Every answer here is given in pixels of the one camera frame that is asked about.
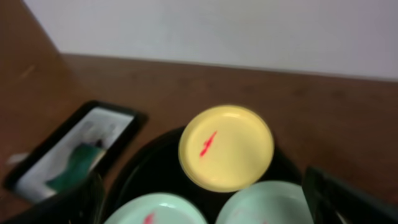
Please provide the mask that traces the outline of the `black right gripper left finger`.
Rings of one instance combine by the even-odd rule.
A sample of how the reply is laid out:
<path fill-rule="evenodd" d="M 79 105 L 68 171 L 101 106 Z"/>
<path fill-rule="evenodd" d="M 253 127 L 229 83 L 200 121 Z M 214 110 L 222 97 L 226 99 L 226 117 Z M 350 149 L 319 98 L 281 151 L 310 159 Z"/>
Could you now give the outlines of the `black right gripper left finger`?
<path fill-rule="evenodd" d="M 101 223 L 104 185 L 91 174 L 76 186 L 50 197 L 3 224 Z"/>

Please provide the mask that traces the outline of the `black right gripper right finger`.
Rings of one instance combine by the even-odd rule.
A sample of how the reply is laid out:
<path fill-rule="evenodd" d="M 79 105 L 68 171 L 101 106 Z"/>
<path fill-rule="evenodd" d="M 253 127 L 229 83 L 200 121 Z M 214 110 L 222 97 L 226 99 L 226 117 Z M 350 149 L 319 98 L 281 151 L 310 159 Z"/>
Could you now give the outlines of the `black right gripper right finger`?
<path fill-rule="evenodd" d="M 305 171 L 302 189 L 315 224 L 397 224 L 397 207 L 355 189 L 316 167 Z"/>

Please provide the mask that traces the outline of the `green scrubbing sponge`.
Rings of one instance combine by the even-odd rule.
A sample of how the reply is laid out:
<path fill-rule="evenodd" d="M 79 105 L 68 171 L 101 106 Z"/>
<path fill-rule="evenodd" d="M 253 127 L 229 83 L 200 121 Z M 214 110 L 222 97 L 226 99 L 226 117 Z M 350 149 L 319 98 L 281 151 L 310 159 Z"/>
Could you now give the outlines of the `green scrubbing sponge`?
<path fill-rule="evenodd" d="M 73 187 L 83 180 L 91 170 L 91 166 L 100 159 L 106 151 L 92 144 L 78 145 L 68 158 L 66 168 L 56 177 L 46 181 L 46 186 L 56 192 Z"/>

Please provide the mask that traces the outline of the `mint plate with small stain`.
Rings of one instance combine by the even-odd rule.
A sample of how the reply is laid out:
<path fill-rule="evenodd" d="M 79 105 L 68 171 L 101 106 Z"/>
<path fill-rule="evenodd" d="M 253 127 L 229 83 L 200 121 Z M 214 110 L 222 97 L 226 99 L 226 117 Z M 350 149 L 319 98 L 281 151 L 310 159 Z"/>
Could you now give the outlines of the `mint plate with small stain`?
<path fill-rule="evenodd" d="M 311 224 L 313 220 L 301 186 L 270 180 L 236 192 L 215 223 Z"/>

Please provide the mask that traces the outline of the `mint plate with long stain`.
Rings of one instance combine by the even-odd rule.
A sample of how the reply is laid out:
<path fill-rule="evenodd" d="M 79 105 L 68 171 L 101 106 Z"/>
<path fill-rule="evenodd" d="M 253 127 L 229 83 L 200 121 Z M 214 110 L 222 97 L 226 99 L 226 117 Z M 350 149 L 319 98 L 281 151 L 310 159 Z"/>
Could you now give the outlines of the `mint plate with long stain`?
<path fill-rule="evenodd" d="M 135 198 L 117 209 L 105 224 L 207 224 L 201 211 L 174 194 L 153 193 Z"/>

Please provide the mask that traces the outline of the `black rectangular soapy water tray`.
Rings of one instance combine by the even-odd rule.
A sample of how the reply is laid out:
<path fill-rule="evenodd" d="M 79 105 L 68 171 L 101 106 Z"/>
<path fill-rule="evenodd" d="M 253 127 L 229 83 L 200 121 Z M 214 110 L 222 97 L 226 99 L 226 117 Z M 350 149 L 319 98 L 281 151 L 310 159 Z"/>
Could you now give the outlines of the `black rectangular soapy water tray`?
<path fill-rule="evenodd" d="M 105 175 L 146 120 L 138 110 L 88 101 L 13 168 L 3 186 L 39 203 L 71 189 L 92 172 Z"/>

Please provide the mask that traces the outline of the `round black tray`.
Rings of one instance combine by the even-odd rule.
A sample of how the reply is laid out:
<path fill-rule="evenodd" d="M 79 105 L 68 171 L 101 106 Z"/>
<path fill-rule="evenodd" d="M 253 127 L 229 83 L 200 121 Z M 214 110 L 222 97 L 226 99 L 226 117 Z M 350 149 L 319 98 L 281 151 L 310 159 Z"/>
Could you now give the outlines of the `round black tray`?
<path fill-rule="evenodd" d="M 232 193 L 216 193 L 194 184 L 184 173 L 178 159 L 178 144 L 183 128 L 166 132 L 146 144 L 125 165 L 105 203 L 103 218 L 109 218 L 119 207 L 139 196 L 166 192 L 187 199 L 211 223 Z"/>

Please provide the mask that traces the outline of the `yellow plate with red stain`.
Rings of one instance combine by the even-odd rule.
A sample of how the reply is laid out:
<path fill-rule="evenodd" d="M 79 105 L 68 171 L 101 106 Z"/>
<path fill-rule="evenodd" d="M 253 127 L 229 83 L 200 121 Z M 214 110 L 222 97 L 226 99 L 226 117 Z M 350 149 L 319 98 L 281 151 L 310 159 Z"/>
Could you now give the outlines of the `yellow plate with red stain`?
<path fill-rule="evenodd" d="M 184 128 L 178 159 L 186 176 L 213 192 L 235 192 L 259 180 L 274 155 L 274 138 L 255 112 L 220 105 L 195 116 Z"/>

